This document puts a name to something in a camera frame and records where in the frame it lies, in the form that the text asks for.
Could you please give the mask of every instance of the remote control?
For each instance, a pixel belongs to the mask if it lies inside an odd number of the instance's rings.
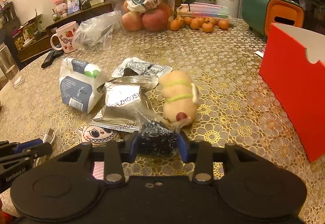
[[[43,62],[43,64],[42,64],[42,68],[44,69],[44,68],[46,68],[46,67],[49,67],[52,63],[53,63],[53,61],[54,61],[54,59],[55,58],[57,58],[57,57],[60,57],[60,56],[62,56],[64,54],[64,51],[63,50],[61,50],[61,51],[57,51],[57,50],[55,50],[55,49],[52,49],[49,53],[48,53],[48,55],[47,55],[47,57],[45,58],[45,60],[44,60],[44,62]]]

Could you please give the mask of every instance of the pink mug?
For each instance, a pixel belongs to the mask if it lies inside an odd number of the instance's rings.
[[[72,21],[56,30],[56,34],[51,37],[51,46],[53,49],[60,51],[63,50],[65,53],[69,53],[77,50],[77,48],[73,47],[72,40],[74,39],[74,34],[78,29],[79,25],[77,22]],[[57,48],[53,44],[53,37],[58,37],[59,41],[62,45],[61,48]]]

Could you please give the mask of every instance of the bread-shaped squishy toy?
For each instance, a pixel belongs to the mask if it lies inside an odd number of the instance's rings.
[[[172,71],[158,79],[165,98],[164,115],[170,122],[196,118],[199,96],[189,75],[182,71]]]

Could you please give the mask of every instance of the mug handle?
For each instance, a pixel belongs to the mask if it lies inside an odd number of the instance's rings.
[[[57,36],[57,34],[53,34],[53,35],[51,36],[50,43],[51,43],[52,48],[55,49],[55,50],[57,50],[57,51],[61,51],[61,50],[63,50],[63,47],[61,47],[61,48],[57,48],[57,47],[54,46],[54,44],[53,44],[53,37],[57,37],[57,38],[59,38],[59,37]]]

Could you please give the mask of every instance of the white charging cable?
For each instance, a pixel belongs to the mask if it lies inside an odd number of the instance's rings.
[[[43,138],[43,143],[50,143],[52,145],[52,143],[55,140],[55,134],[54,134],[54,130],[52,130],[51,128],[48,130],[47,133],[44,134],[44,138]],[[40,158],[36,159],[34,161],[34,167],[37,167],[39,165],[39,161]]]

